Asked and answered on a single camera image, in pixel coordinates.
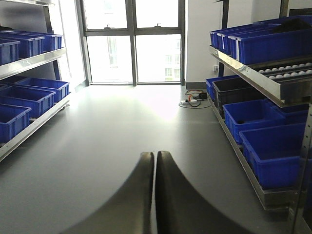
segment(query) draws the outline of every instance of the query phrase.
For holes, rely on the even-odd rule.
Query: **blue plastic bin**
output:
[[[206,86],[207,86],[207,93],[211,97],[211,100],[215,100],[215,88],[213,85],[214,81],[219,81],[219,80],[225,80],[225,79],[231,79],[231,78],[238,78],[239,76],[233,75],[233,76],[225,76],[225,77],[215,77],[215,78],[209,78],[206,79]]]
[[[0,65],[19,60],[19,44],[17,40],[0,39]]]
[[[60,49],[62,47],[62,35],[51,34],[51,33],[40,33],[40,32],[31,32],[31,31],[5,31],[5,32],[14,32],[21,34],[29,34],[36,37],[44,37],[43,50],[44,51],[53,51]]]
[[[225,124],[238,144],[242,143],[241,131],[283,125],[285,122],[284,115],[266,100],[226,104],[223,109]]]
[[[0,90],[0,103],[30,107],[30,117],[38,118],[53,106],[54,94],[52,91],[10,86]]]
[[[308,104],[284,108],[279,108],[273,104],[273,108],[279,111],[285,117],[285,124],[305,123],[307,121],[309,110]]]
[[[227,55],[231,54],[231,45],[229,36],[235,35],[238,33],[247,33],[247,32],[254,32],[261,29],[266,29],[268,27],[276,27],[277,24],[249,24],[246,25],[245,28],[233,29],[228,30],[225,32],[217,33],[217,38],[219,40],[219,50],[224,52]]]
[[[19,58],[21,59],[29,58],[43,53],[44,37],[19,33],[7,33],[1,31],[0,38],[20,41]]]
[[[31,108],[0,104],[0,143],[7,143],[29,125]]]
[[[220,49],[220,44],[219,44],[220,38],[217,35],[218,33],[225,33],[225,32],[232,31],[232,30],[241,30],[242,32],[245,32],[250,27],[254,27],[254,26],[255,26],[254,24],[247,24],[247,25],[241,25],[241,26],[236,26],[236,27],[231,27],[231,28],[223,28],[223,29],[211,31],[210,32],[211,45],[216,49]]]
[[[254,24],[283,23],[285,21],[293,20],[293,19],[301,19],[305,21],[306,23],[312,24],[312,15],[290,16],[290,17],[282,17],[282,18],[277,18],[277,19],[262,20],[262,21],[257,21]]]
[[[6,84],[0,84],[0,90],[5,89],[7,87],[8,87],[8,85],[6,85]]]
[[[60,80],[42,79],[42,78],[24,78],[16,82],[16,85],[54,91],[56,93],[54,95],[54,102],[61,101],[64,97],[66,97],[69,94],[69,82]]]
[[[238,41],[236,59],[244,64],[312,54],[312,29],[272,33],[271,29],[232,36]]]
[[[292,187],[297,179],[305,124],[240,132],[243,152],[263,189]]]

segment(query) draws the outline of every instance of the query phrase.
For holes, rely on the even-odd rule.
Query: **white wall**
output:
[[[279,17],[281,0],[253,0],[252,22]]]
[[[214,0],[186,2],[186,82],[204,82],[217,75],[213,66],[218,62],[209,53],[209,32],[221,27],[222,4]],[[230,1],[229,27],[250,23],[252,7],[251,0]]]

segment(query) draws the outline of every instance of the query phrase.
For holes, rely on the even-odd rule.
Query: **floor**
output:
[[[287,212],[263,210],[212,109],[179,107],[184,93],[179,85],[142,85],[74,94],[0,163],[0,233],[67,229],[120,187],[141,152],[159,150],[170,151],[193,186],[235,222],[257,234],[286,233]]]

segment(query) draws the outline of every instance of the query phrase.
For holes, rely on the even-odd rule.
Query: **glass pane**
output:
[[[136,0],[137,27],[178,27],[178,5],[178,0]]]
[[[87,28],[127,28],[125,0],[84,0]]]
[[[137,36],[138,82],[180,82],[180,44],[181,35]]]
[[[92,82],[132,82],[129,36],[87,37]]]

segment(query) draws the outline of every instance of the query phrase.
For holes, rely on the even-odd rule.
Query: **black curved object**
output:
[[[118,191],[97,211],[62,234],[149,234],[154,155],[143,152]]]
[[[159,234],[251,234],[205,200],[167,151],[158,152],[155,199]]]

